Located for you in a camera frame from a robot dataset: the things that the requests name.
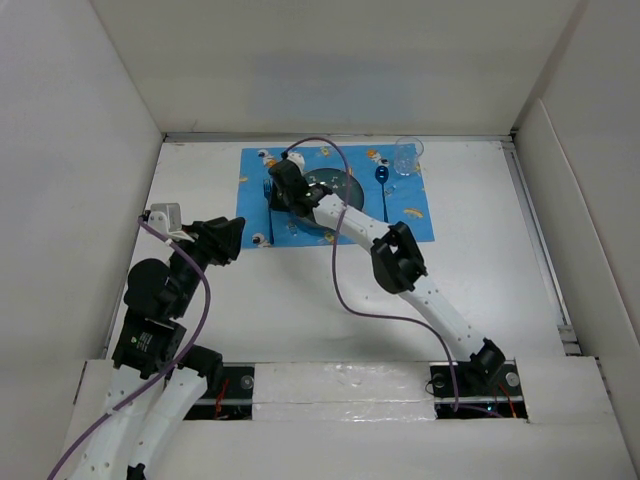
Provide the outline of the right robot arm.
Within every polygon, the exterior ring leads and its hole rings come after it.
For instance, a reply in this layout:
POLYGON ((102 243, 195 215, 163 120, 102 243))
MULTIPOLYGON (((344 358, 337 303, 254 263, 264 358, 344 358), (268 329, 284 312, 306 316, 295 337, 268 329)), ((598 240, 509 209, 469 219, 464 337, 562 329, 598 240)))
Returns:
POLYGON ((505 355, 440 293, 407 224, 384 223, 347 206, 330 187, 309 184, 290 160, 277 162, 268 173, 279 205, 298 217, 311 216, 319 226, 346 236, 370 254, 378 285, 411 305, 441 336, 463 365, 462 381, 468 390, 483 394, 497 384, 505 355))

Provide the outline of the blue metal fork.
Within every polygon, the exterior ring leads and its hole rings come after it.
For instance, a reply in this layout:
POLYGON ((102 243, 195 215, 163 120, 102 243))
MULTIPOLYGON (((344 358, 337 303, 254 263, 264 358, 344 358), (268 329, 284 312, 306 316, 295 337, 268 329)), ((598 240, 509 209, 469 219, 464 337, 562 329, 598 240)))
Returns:
POLYGON ((269 241, 269 244, 273 246, 274 230, 273 230, 273 218, 272 218, 272 208, 271 208, 272 183, 269 179, 265 179, 263 182, 263 194, 267 202, 268 233, 269 233, 268 241, 269 241))

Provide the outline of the blue space-print cloth placemat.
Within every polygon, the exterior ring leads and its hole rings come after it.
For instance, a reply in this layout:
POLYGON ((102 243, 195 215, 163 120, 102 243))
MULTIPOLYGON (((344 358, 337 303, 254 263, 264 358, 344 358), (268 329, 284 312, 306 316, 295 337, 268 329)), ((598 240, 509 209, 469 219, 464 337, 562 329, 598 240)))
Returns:
MULTIPOLYGON (((242 237, 245 248, 271 246, 268 241, 267 202, 263 194, 263 182, 269 179, 268 169, 281 159, 282 151, 281 147, 246 148, 242 151, 236 215, 246 220, 242 237)), ((344 171, 339 150, 330 145, 300 145, 293 151, 304 156, 304 173, 325 167, 344 171)), ((389 222, 406 223, 419 242, 431 242, 435 239, 420 170, 410 176, 398 175, 392 166, 392 145, 343 146, 340 151, 345 153, 350 173, 364 190, 364 213, 383 220, 381 186, 375 178, 375 171, 379 165, 385 165, 389 170, 385 187, 389 222)), ((333 243, 332 231, 322 229, 319 235, 307 233, 291 220, 291 214, 272 210, 273 247, 317 247, 333 243)))

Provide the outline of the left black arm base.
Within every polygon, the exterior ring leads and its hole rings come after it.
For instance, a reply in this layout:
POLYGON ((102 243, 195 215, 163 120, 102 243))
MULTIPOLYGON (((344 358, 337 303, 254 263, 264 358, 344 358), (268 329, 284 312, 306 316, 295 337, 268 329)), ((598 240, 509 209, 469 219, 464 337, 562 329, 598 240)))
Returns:
POLYGON ((255 386, 254 364, 225 364, 221 380, 186 414, 186 420, 251 420, 255 386))

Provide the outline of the white foam front barrier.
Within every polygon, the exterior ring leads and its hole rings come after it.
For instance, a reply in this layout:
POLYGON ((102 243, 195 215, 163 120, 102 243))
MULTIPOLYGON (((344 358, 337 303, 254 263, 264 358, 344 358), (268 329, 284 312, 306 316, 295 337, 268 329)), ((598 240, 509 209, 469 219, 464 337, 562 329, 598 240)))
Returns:
POLYGON ((261 363, 252 419, 263 422, 432 421, 424 362, 261 363))

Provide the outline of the blue metal spoon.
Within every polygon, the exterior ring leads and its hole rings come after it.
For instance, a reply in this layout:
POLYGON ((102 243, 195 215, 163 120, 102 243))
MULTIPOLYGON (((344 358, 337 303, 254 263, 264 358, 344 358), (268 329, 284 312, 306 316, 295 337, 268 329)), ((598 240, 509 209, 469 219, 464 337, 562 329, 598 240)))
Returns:
POLYGON ((379 165, 375 171, 375 178, 377 182, 381 186, 381 198, 382 198, 382 206, 383 206, 383 220, 385 223, 389 222, 388 217, 388 209, 387 209, 387 201, 386 201, 386 183, 389 179, 389 170, 385 165, 379 165))

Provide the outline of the clear plastic cup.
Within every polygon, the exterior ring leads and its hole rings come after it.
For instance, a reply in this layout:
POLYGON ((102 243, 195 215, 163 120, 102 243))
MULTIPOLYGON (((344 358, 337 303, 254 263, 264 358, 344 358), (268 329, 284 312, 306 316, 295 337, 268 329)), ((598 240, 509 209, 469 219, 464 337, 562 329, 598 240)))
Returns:
POLYGON ((394 145, 393 167, 400 176, 410 176, 420 169, 420 157, 424 153, 423 142, 413 136, 404 136, 394 145))

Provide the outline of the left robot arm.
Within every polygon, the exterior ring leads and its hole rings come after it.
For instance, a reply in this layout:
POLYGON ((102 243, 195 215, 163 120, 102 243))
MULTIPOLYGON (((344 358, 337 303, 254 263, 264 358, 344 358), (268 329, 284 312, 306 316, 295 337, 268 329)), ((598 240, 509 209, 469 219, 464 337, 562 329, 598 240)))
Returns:
POLYGON ((147 258, 127 278, 126 312, 112 355, 101 417, 82 436, 87 446, 74 479, 153 479, 154 469, 191 407, 222 387, 221 354, 196 345, 179 322, 198 288, 210 310, 205 271, 240 253, 242 217, 195 221, 182 227, 157 209, 139 220, 172 249, 166 261, 147 258))

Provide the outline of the teal ceramic plate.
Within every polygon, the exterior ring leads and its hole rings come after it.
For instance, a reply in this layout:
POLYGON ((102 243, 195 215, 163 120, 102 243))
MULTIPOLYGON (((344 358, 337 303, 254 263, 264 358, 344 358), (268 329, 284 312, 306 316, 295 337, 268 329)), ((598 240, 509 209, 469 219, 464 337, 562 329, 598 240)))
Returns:
MULTIPOLYGON (((330 187, 334 193, 336 193, 342 200, 346 197, 346 183, 347 183, 347 175, 343 170, 339 170, 337 168, 317 168, 304 173, 304 178, 308 184, 323 184, 330 187)), ((353 206, 357 210, 362 211, 364 208, 364 190, 360 183, 353 177, 350 176, 351 180, 351 190, 349 195, 349 205, 353 206)), ((294 214, 290 215, 290 218, 293 222, 299 225, 305 232, 319 235, 320 231, 323 229, 321 225, 318 225, 312 214, 301 218, 297 217, 294 214)))

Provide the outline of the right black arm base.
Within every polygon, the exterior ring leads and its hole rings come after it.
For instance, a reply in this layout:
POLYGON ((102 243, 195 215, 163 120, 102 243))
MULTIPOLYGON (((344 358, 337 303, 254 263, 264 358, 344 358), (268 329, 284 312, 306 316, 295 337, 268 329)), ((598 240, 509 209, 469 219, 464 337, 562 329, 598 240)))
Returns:
POLYGON ((437 420, 528 418, 520 375, 514 361, 507 361, 489 385, 473 385, 465 378, 465 365, 454 364, 458 385, 455 397, 448 362, 429 364, 425 391, 434 399, 437 420))

